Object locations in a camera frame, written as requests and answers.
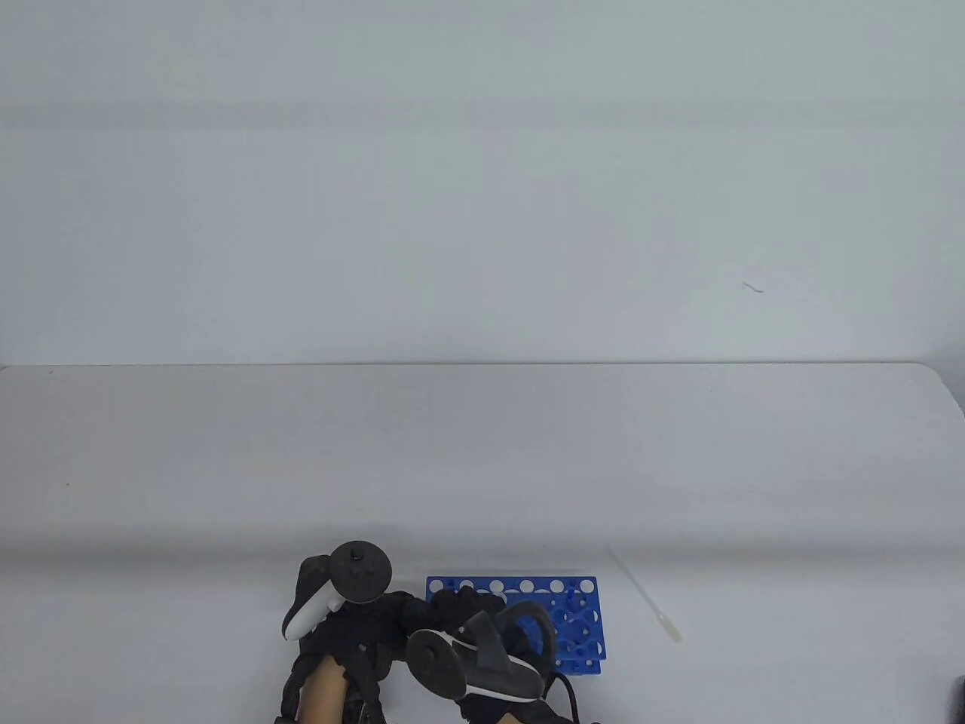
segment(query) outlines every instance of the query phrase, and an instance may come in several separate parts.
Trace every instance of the white wall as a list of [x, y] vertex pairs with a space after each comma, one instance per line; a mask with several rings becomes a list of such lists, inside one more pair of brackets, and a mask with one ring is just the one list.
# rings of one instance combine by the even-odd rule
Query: white wall
[[917, 359], [961, 401], [962, 27], [8, 0], [0, 361]]

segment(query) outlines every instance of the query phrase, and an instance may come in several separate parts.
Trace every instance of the black vr controller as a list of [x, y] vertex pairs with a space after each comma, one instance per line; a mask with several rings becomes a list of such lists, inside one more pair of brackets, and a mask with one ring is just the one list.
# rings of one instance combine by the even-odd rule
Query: black vr controller
[[389, 557], [368, 541], [349, 541], [330, 556], [306, 558], [298, 571], [295, 602], [282, 622], [282, 635], [289, 641], [300, 639], [346, 601], [376, 600], [391, 580]]
[[[530, 617], [542, 634], [542, 652], [534, 666], [507, 654], [503, 633], [519, 619]], [[556, 634], [545, 609], [521, 601], [495, 616], [481, 611], [458, 630], [458, 636], [423, 628], [409, 636], [405, 662], [416, 681], [444, 699], [478, 694], [507, 702], [533, 702], [543, 695], [546, 681], [539, 669], [552, 671]]]

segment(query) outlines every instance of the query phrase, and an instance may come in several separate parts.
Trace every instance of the hand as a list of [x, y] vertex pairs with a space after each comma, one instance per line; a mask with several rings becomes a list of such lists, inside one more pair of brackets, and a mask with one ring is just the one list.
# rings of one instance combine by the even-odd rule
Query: hand
[[346, 603], [299, 640], [299, 657], [291, 667], [282, 697], [282, 715], [293, 720], [299, 691], [328, 656], [345, 668], [345, 678], [361, 694], [375, 724], [384, 722], [378, 682], [389, 674], [393, 660], [405, 655], [401, 612], [411, 601], [399, 591], [371, 603]]

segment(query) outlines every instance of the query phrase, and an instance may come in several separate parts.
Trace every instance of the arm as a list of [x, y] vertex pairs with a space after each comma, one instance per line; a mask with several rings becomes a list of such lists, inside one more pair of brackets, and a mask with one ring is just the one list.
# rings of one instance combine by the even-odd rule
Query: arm
[[327, 656], [302, 689], [299, 724], [342, 724], [347, 691], [345, 669]]

